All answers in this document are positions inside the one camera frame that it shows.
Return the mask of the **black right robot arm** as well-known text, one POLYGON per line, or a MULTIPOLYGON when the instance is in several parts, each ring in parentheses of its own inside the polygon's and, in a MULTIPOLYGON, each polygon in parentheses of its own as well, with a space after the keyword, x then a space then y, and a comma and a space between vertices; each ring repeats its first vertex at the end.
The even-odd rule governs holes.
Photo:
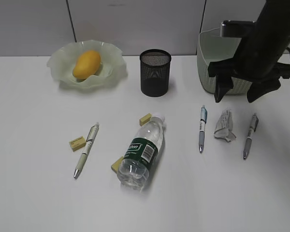
POLYGON ((209 77, 216 79, 216 102, 234 87, 234 78, 251 82, 248 102, 278 90, 280 78, 290 78, 290 65, 278 61, 290 44, 290 0, 266 1, 255 22, 225 20, 220 35, 241 41, 232 58, 208 66, 209 77))

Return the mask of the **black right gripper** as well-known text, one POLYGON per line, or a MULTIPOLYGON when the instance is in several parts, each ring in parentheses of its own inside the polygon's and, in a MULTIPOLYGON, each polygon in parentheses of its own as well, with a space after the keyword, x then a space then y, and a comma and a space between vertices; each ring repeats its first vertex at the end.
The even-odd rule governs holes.
POLYGON ((290 79, 290 64, 277 62, 265 75, 248 75, 248 71, 237 71, 233 59, 210 62, 208 76, 216 77, 215 102, 219 103, 222 98, 233 89, 232 77, 252 82, 248 92, 247 100, 254 102, 261 96, 276 91, 281 87, 279 78, 290 79))

